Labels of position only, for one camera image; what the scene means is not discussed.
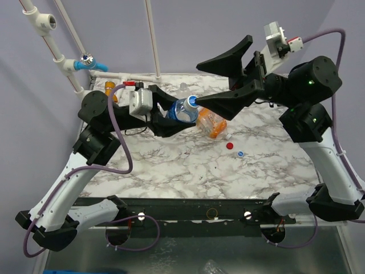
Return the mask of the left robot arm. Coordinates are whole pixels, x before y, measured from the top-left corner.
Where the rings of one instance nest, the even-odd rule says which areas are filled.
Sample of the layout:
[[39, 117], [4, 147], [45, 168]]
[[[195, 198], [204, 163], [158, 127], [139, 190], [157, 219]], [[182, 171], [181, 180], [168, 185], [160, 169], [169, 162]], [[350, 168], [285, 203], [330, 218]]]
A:
[[33, 239], [42, 250], [61, 251], [86, 229], [103, 223], [121, 225], [132, 217], [125, 202], [115, 195], [94, 205], [74, 207], [85, 186], [98, 172], [107, 170], [107, 163], [119, 148], [124, 150], [128, 167], [117, 170], [117, 174], [131, 173], [132, 157], [122, 131], [147, 127], [166, 138], [195, 125], [196, 118], [182, 113], [195, 107], [194, 96], [177, 107], [177, 99], [156, 85], [144, 88], [139, 84], [135, 94], [143, 103], [141, 118], [131, 105], [119, 106], [102, 91], [91, 91], [83, 98], [78, 116], [86, 127], [63, 171], [36, 206], [15, 218], [26, 230], [26, 238]]

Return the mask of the clear bottle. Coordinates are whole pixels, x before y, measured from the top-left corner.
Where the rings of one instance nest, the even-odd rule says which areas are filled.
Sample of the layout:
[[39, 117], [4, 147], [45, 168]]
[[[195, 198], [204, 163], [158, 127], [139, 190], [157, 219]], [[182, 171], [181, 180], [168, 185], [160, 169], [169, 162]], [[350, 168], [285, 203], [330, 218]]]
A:
[[179, 89], [176, 91], [176, 94], [177, 94], [178, 98], [180, 98], [180, 99], [189, 97], [190, 89], [189, 89], [188, 85], [186, 83], [182, 82], [180, 84]]

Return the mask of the blue label water bottle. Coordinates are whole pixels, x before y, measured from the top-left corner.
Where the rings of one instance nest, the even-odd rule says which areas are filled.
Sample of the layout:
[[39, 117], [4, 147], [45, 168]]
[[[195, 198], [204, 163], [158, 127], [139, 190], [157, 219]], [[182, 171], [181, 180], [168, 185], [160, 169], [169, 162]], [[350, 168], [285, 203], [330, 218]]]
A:
[[197, 97], [191, 95], [175, 101], [166, 113], [166, 118], [183, 123], [195, 123], [198, 118]]

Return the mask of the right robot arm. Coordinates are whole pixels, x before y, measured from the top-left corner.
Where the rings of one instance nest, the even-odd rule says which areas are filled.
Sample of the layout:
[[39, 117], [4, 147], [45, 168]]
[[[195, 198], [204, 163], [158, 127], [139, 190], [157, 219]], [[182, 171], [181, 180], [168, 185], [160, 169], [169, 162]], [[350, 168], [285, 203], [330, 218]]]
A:
[[227, 120], [257, 99], [286, 107], [280, 122], [322, 177], [322, 182], [307, 192], [271, 195], [262, 210], [263, 219], [274, 224], [285, 215], [312, 213], [328, 222], [360, 222], [364, 182], [335, 142], [334, 118], [322, 104], [342, 85], [336, 65], [319, 56], [295, 66], [286, 77], [275, 74], [274, 70], [289, 54], [299, 51], [303, 42], [299, 37], [287, 40], [269, 35], [265, 48], [243, 66], [242, 56], [252, 42], [247, 35], [232, 49], [197, 65], [200, 71], [229, 80], [228, 91], [198, 98], [197, 104]]

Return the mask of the orange plastic jar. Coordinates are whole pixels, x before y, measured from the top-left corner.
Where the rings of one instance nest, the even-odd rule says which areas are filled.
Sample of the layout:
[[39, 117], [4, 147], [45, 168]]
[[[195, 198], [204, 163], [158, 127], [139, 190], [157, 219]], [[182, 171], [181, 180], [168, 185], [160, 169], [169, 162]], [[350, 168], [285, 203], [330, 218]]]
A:
[[222, 139], [229, 135], [227, 121], [207, 108], [199, 111], [196, 124], [211, 139]]

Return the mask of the red bottle cap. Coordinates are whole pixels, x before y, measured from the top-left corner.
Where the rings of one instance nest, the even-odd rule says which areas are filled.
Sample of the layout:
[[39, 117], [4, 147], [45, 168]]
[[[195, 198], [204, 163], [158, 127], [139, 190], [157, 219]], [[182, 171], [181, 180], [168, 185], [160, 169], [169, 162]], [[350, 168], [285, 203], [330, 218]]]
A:
[[232, 150], [234, 145], [233, 145], [233, 143], [229, 142], [226, 144], [226, 147], [227, 147], [227, 149]]

